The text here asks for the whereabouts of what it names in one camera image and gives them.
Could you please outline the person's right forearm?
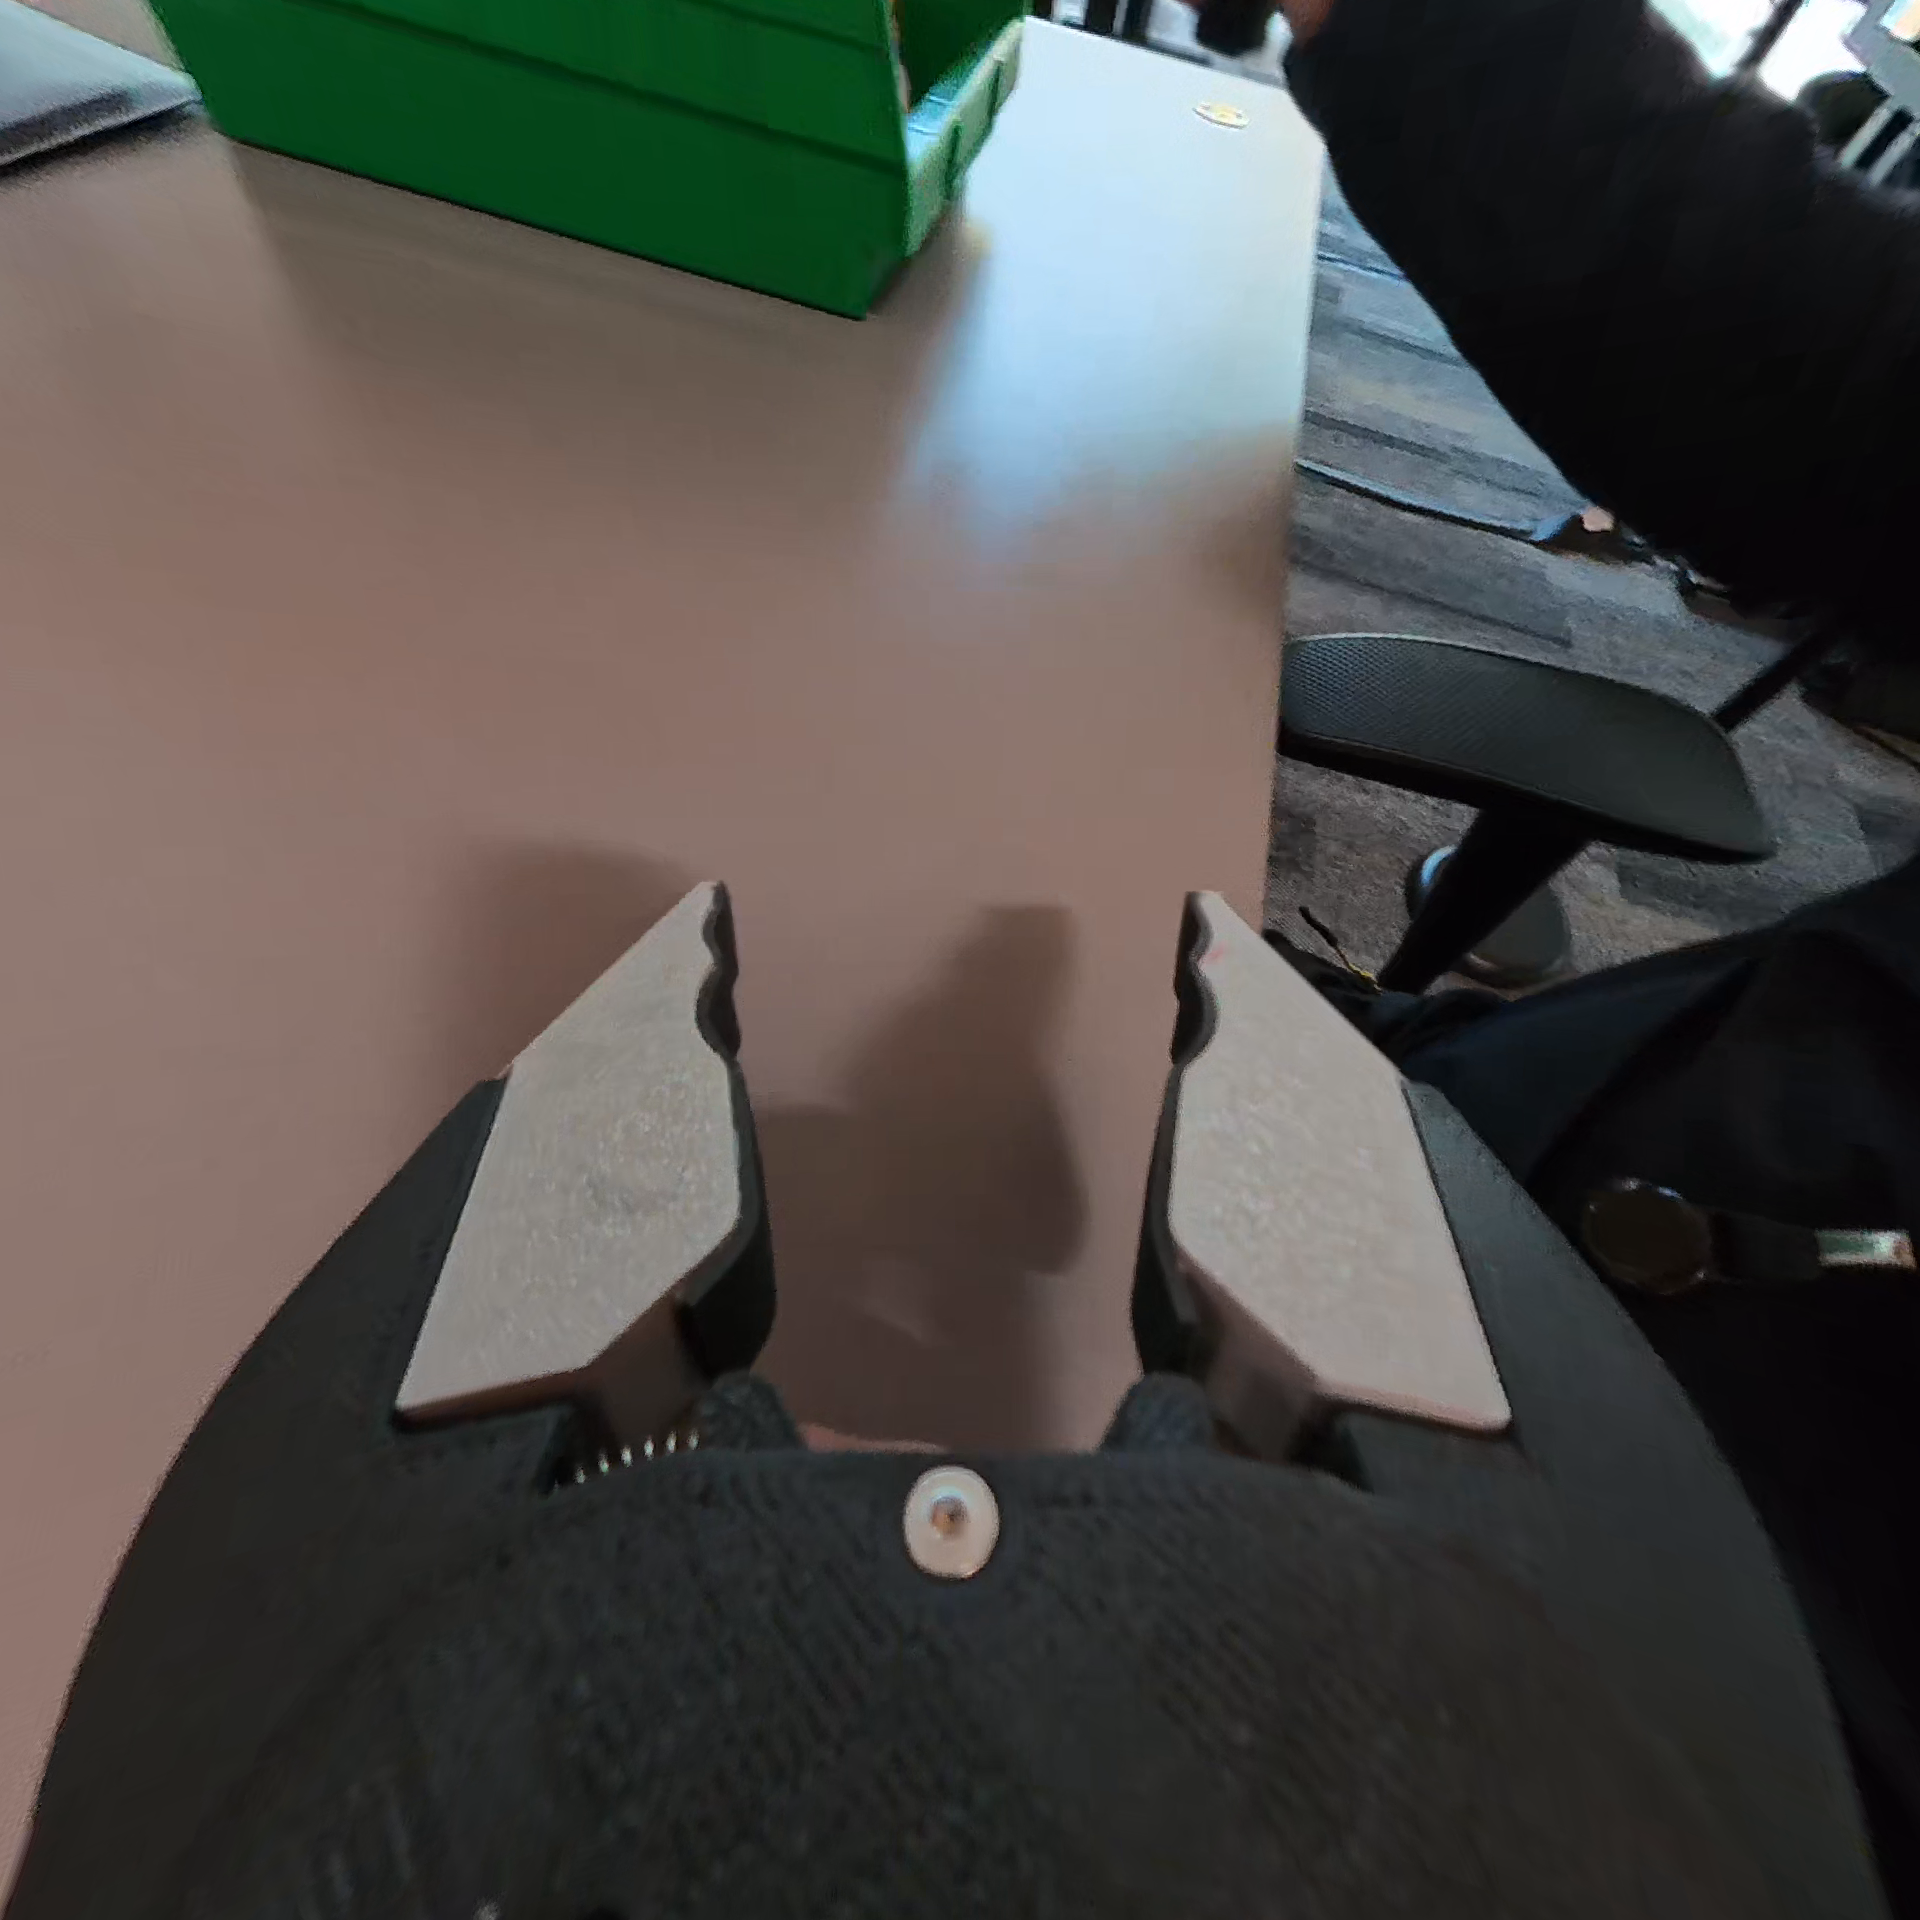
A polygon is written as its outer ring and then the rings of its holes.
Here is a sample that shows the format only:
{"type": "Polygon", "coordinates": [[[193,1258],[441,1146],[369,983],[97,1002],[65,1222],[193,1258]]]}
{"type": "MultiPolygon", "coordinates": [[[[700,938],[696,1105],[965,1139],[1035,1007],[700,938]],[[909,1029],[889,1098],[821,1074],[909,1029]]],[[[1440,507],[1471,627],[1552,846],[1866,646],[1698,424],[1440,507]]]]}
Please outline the person's right forearm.
{"type": "Polygon", "coordinates": [[[1916,195],[1644,3],[1288,3],[1368,233],[1559,473],[1759,607],[1916,657],[1916,195]]]}

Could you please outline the green plastic bin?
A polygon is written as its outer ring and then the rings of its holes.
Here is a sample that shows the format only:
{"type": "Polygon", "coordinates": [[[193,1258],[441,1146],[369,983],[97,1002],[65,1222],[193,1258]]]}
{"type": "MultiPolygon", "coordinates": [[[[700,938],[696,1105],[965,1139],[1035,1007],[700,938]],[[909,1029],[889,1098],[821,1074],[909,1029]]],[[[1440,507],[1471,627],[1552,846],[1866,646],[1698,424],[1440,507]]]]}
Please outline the green plastic bin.
{"type": "Polygon", "coordinates": [[[231,138],[861,320],[965,190],[1018,1],[159,1],[231,138]]]}

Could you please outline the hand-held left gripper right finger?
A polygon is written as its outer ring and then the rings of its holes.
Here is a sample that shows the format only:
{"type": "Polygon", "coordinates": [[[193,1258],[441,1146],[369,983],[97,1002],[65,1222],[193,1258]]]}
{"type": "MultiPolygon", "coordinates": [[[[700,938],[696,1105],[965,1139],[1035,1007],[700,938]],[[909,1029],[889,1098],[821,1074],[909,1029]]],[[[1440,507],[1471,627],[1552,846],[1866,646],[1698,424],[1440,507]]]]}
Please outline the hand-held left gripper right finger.
{"type": "Polygon", "coordinates": [[[1213,891],[1185,901],[1135,1338],[1248,1456],[1338,1416],[1513,1424],[1402,1075],[1213,891]]]}

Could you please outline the dark grey laptop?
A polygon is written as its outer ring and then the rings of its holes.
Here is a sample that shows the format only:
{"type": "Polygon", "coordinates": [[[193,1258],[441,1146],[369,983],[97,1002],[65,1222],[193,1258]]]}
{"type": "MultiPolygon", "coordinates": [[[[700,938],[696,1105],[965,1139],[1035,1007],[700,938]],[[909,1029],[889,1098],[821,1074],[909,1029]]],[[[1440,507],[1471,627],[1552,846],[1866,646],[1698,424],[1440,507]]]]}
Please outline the dark grey laptop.
{"type": "Polygon", "coordinates": [[[200,88],[176,67],[34,6],[2,3],[4,168],[200,107],[200,88]]]}

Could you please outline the black badge reel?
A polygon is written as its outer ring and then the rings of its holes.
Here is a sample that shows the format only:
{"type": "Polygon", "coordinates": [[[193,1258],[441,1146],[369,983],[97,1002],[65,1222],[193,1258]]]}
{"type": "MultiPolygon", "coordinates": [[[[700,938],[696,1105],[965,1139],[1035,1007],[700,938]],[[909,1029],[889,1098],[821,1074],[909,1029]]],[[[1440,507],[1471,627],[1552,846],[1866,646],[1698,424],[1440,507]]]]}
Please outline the black badge reel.
{"type": "Polygon", "coordinates": [[[1578,1215],[1596,1267],[1651,1298],[1701,1289],[1811,1289],[1824,1279],[1916,1279],[1906,1230],[1809,1227],[1681,1190],[1620,1179],[1592,1190],[1578,1215]]]}

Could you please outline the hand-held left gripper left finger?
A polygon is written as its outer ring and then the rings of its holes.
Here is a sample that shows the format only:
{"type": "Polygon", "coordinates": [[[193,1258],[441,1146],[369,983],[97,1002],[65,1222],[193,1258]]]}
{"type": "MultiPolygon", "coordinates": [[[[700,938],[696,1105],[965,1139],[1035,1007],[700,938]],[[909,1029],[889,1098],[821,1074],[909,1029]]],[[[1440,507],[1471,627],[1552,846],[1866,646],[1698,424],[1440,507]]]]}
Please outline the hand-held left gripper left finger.
{"type": "Polygon", "coordinates": [[[697,881],[506,1069],[396,1399],[435,1430],[568,1408],[690,1448],[777,1319],[729,889],[697,881]]]}

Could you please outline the grey shoe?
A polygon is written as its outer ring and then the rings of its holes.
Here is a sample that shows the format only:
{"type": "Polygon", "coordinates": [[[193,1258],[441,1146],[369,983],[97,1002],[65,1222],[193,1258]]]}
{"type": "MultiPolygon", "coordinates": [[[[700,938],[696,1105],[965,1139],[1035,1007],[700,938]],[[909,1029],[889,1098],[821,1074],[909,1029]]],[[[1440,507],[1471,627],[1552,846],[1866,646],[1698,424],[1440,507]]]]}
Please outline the grey shoe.
{"type": "MultiPolygon", "coordinates": [[[[1453,848],[1433,848],[1404,880],[1408,925],[1424,910],[1453,848]]],[[[1545,883],[1516,906],[1476,947],[1460,953],[1453,973],[1498,991],[1523,991],[1559,976],[1571,959],[1571,921],[1559,893],[1545,883]]]]}

